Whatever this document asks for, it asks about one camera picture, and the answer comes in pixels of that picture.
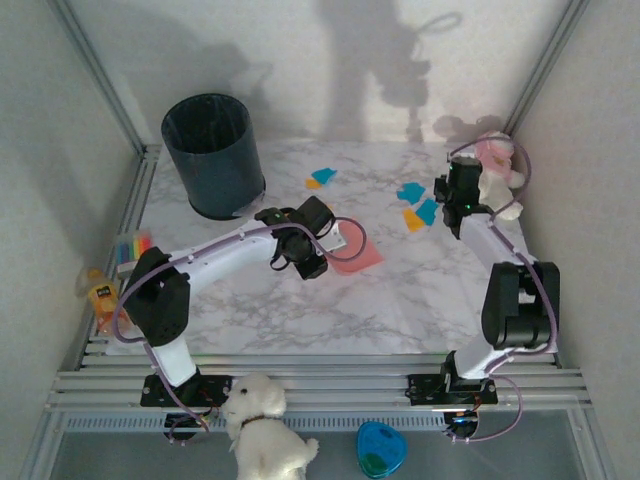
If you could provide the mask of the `white plush toy pink outfit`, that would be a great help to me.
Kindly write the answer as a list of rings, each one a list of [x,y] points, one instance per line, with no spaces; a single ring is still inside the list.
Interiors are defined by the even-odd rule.
[[[516,201],[507,206],[514,196],[513,190],[521,188],[525,176],[512,168],[511,157],[515,147],[510,137],[498,131],[489,131],[474,145],[475,156],[482,165],[479,178],[479,203],[488,206],[507,221],[517,220],[523,206]]]

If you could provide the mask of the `blue heart-shaped box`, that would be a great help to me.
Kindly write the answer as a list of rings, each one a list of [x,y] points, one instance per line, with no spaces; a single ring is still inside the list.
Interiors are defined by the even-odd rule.
[[[367,421],[359,427],[356,456],[362,473],[369,479],[389,477],[403,465],[407,454],[406,439],[391,426]]]

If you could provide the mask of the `aluminium side rail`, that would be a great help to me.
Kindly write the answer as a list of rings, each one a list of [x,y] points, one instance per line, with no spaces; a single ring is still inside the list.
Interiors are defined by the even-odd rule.
[[[116,242],[121,235],[128,234],[140,227],[160,152],[160,145],[147,145],[145,151],[136,158],[135,175],[128,187],[126,201],[118,217],[114,236],[108,244],[108,256],[106,263],[103,265],[105,273],[112,280],[117,277]],[[96,332],[97,327],[95,326],[93,308],[90,302],[86,301],[78,333],[72,342],[68,359],[65,362],[65,365],[69,366],[72,371],[82,368],[83,360],[86,356],[86,347],[90,338]]]

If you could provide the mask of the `pink plastic dustpan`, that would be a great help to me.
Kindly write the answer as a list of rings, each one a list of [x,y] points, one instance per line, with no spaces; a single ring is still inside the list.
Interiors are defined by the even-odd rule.
[[[347,261],[340,262],[332,258],[328,258],[327,261],[338,274],[353,275],[384,261],[369,235],[366,235],[366,240],[363,240],[359,227],[344,220],[340,220],[337,227],[346,245],[334,251],[333,255]]]

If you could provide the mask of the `dark round trash bin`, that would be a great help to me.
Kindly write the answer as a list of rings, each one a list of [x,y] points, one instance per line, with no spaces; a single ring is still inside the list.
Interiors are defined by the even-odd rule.
[[[218,93],[186,98],[165,114],[161,136],[199,215],[233,220],[264,194],[253,124],[238,99]]]

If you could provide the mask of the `colourful marker set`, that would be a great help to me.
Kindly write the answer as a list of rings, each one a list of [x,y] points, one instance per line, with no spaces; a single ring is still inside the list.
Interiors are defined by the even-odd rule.
[[[153,239],[149,230],[135,230],[120,235],[115,245],[116,275],[127,278],[142,254],[152,246]]]

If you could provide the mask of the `aluminium corner post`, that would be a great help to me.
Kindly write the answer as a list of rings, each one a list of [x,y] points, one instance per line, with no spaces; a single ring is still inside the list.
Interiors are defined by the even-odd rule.
[[[143,157],[147,151],[146,145],[138,134],[70,0],[45,0],[45,2],[61,24],[71,46],[86,67],[134,153],[138,157]]]
[[[511,113],[502,129],[504,133],[513,137],[522,126],[526,115],[533,106],[590,3],[591,0],[567,0],[559,19],[545,42],[541,53],[538,55],[533,69],[511,109]]]

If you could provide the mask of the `white plush dog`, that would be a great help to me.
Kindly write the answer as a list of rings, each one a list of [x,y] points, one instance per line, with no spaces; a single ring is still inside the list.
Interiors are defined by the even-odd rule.
[[[264,373],[245,375],[232,386],[221,412],[237,462],[236,480],[307,480],[319,442],[284,424],[286,408],[285,389]]]

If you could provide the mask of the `aluminium frame rails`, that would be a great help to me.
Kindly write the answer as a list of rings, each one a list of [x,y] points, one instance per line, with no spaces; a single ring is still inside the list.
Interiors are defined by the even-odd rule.
[[[264,372],[287,391],[290,411],[408,411],[408,375],[432,374],[443,356],[400,355],[201,355],[204,374],[243,376]],[[151,374],[141,355],[90,354],[79,369],[56,374],[45,401],[53,412],[124,412],[141,408],[144,379]],[[589,407],[582,373],[559,367],[550,355],[519,358],[498,370],[497,409],[512,410],[521,395],[530,410]]]

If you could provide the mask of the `black base electronics housing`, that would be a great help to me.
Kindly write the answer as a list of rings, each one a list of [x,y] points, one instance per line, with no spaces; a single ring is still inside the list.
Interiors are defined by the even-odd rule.
[[[465,410],[444,413],[445,429],[443,434],[452,443],[469,444],[479,426],[479,416],[476,411]]]
[[[209,423],[203,413],[195,415],[168,414],[164,424],[164,436],[173,446],[185,446],[200,434],[210,433]]]

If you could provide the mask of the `orange juice bottle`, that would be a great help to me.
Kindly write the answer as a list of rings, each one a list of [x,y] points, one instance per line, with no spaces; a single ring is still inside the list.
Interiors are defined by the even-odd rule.
[[[76,294],[89,300],[97,330],[112,335],[113,314],[119,301],[115,284],[101,269],[86,268],[77,277]]]

